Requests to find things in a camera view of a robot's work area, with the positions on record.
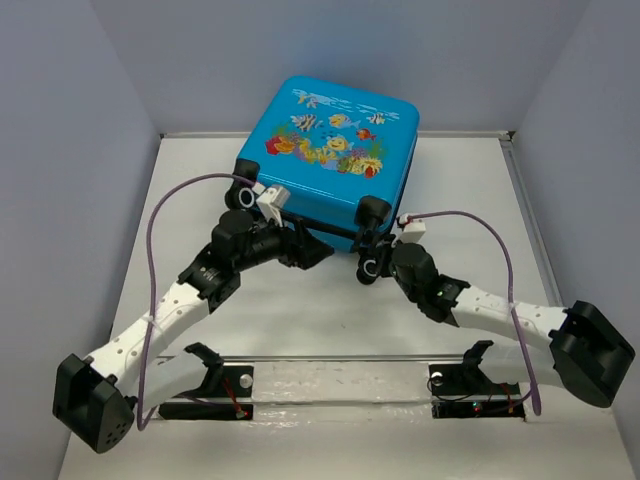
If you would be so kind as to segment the blue hard-shell suitcase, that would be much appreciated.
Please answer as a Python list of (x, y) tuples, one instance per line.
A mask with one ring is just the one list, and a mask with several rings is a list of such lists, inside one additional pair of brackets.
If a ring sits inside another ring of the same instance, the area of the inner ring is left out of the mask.
[(410, 172), (420, 114), (411, 103), (308, 76), (284, 81), (233, 169), (290, 197), (303, 221), (335, 249), (358, 255), (364, 285), (389, 274), (392, 228)]

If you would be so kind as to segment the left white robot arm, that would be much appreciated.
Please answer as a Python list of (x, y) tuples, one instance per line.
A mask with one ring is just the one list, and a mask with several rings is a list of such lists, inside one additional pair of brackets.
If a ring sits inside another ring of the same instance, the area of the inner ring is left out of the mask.
[(131, 387), (146, 381), (146, 367), (182, 333), (215, 312), (241, 285), (243, 271), (278, 261), (308, 270), (333, 255), (301, 220), (279, 225), (245, 210), (229, 210), (210, 242), (179, 274), (148, 314), (85, 357), (69, 354), (58, 365), (52, 413), (91, 450), (114, 448), (134, 424), (147, 396)]

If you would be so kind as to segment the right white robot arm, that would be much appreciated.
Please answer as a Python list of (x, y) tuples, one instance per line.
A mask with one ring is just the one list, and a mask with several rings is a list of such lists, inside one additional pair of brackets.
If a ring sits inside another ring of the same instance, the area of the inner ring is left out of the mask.
[(594, 305), (514, 303), (438, 272), (420, 244), (392, 249), (390, 271), (408, 300), (427, 318), (486, 331), (519, 343), (524, 376), (560, 386), (598, 408), (612, 405), (635, 350)]

